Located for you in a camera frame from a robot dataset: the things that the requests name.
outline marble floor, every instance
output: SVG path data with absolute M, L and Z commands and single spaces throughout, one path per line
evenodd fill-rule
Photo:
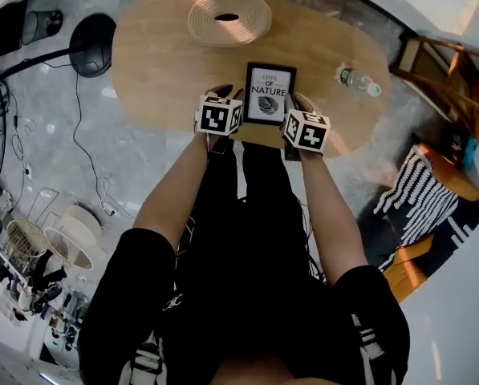
M 132 1 L 30 0 L 29 10 L 61 10 L 64 14 L 63 28 L 54 37 L 0 58 L 0 70 L 24 59 L 65 48 L 75 26 L 89 14 L 104 12 L 117 21 Z M 360 0 L 291 1 L 362 29 L 382 47 L 389 63 L 399 50 L 402 27 Z M 68 58 L 51 62 L 56 66 L 67 63 Z M 79 120 L 73 69 L 54 69 L 41 64 L 10 77 L 8 84 L 22 117 L 18 130 L 31 168 L 30 179 L 26 177 L 24 180 L 23 195 L 16 210 L 27 215 L 38 192 L 43 191 L 40 194 L 41 204 L 48 201 L 53 193 L 46 190 L 49 188 L 61 196 L 50 207 L 51 211 L 57 209 L 62 212 L 75 197 L 81 205 L 95 213 L 104 227 L 99 246 L 90 252 L 95 268 L 86 273 L 68 270 L 74 288 L 91 295 L 119 235 L 132 224 L 129 214 L 136 214 L 144 198 L 192 135 L 131 125 L 120 110 L 108 74 L 95 79 L 79 79 L 83 119 L 77 131 L 77 140 L 92 156 L 100 192 L 103 192 L 102 179 L 107 179 L 108 195 L 127 211 L 119 209 L 119 217 L 108 217 L 100 208 L 90 161 L 72 139 Z M 12 120 L 7 120 L 10 134 L 7 136 L 1 182 L 13 196 L 19 196 L 22 167 L 11 148 Z M 348 156 L 327 161 L 335 182 L 355 215 L 377 194 L 381 185 L 391 185 L 398 163 L 409 148 L 410 133 L 417 132 L 421 137 L 434 141 L 441 125 L 440 117 L 419 96 L 392 77 L 388 111 L 376 125 L 371 140 Z M 238 144 L 236 149 L 241 171 L 242 146 Z M 287 170 L 294 192 L 305 203 L 301 168 L 296 163 L 288 163 Z M 244 178 L 240 178 L 239 182 L 238 195 L 242 197 L 246 190 Z

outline oval table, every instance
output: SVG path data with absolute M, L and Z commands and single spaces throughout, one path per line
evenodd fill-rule
M 248 62 L 273 63 L 297 68 L 295 90 L 330 118 L 325 157 L 347 154 L 369 140 L 390 93 L 387 62 L 369 36 L 286 0 L 265 0 L 273 22 L 264 37 L 242 47 L 206 47 L 187 25 L 197 1 L 137 0 L 120 18 L 111 80 L 133 123 L 192 131 L 201 94 L 227 83 L 236 91 L 246 84 Z M 381 96 L 339 84 L 335 74 L 342 64 L 370 75 Z M 243 124 L 236 139 L 283 148 L 276 126 Z

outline lamp base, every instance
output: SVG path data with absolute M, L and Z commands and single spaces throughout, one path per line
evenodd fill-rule
M 115 29 L 116 23 L 106 14 L 92 14 L 77 25 L 71 35 L 70 49 L 83 49 L 70 53 L 70 63 L 79 75 L 97 77 L 111 67 Z

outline plastic bottle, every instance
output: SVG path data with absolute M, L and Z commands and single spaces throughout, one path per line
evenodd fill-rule
M 368 75 L 353 67 L 341 66 L 337 70 L 337 80 L 352 90 L 368 93 L 372 97 L 378 97 L 382 92 Z

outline black shirt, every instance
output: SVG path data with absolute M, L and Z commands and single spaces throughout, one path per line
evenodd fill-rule
M 403 381 L 408 326 L 377 268 L 351 269 L 329 288 L 257 266 L 248 247 L 222 250 L 177 260 L 160 234 L 126 231 L 80 331 L 83 381 L 117 384 L 152 331 L 162 338 L 169 385 L 208 384 L 230 355 L 275 355 L 295 378 L 365 383 L 360 349 L 371 342 L 384 351 L 371 361 L 375 383 L 391 383 L 392 371 Z

